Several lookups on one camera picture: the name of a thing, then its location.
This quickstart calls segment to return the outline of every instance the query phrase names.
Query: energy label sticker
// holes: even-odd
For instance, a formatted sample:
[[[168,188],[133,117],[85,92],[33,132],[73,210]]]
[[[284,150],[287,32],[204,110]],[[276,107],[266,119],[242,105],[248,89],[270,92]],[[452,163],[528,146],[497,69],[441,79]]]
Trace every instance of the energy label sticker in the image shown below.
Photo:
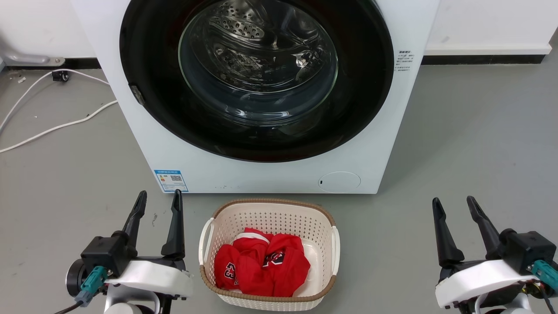
[[[157,180],[161,184],[165,193],[174,193],[176,189],[182,192],[188,192],[188,187],[184,182],[184,178],[179,170],[154,170]]]

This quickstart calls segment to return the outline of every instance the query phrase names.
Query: front-load washing machine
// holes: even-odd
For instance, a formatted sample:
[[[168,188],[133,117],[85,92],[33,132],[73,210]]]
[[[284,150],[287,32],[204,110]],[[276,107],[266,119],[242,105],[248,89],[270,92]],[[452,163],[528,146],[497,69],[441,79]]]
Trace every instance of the front-load washing machine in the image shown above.
[[[73,0],[169,193],[376,193],[438,5]]]

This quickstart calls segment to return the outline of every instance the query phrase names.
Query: white plastic basket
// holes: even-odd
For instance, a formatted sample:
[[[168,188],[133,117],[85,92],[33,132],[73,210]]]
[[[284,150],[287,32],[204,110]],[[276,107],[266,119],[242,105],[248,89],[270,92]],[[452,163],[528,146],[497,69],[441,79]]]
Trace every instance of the white plastic basket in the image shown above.
[[[245,227],[264,233],[301,237],[310,262],[306,282],[293,297],[261,297],[215,286],[214,259]],[[198,258],[201,278],[225,302],[268,311],[305,311],[316,307],[335,283],[339,268],[339,232],[332,216],[318,205],[284,199],[243,199],[218,209],[201,232]]]

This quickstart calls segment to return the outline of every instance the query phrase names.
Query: black door rim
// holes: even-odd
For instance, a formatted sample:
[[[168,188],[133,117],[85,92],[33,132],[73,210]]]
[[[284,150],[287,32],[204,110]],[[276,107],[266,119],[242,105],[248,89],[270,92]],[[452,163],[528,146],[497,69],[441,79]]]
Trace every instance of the black door rim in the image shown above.
[[[366,0],[285,0],[333,40],[339,77],[323,104],[285,125],[226,121],[196,99],[178,66],[184,27],[218,1],[131,0],[120,35],[122,67],[138,102],[186,142],[227,158],[286,162],[346,143],[374,119],[393,77],[393,47],[377,6]]]

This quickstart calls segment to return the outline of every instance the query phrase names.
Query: red clothing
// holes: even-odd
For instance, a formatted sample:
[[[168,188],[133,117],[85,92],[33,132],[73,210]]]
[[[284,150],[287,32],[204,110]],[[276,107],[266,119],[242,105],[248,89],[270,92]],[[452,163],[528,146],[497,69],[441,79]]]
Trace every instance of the red clothing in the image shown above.
[[[215,256],[215,285],[255,296],[292,297],[310,270],[299,237],[246,228]]]

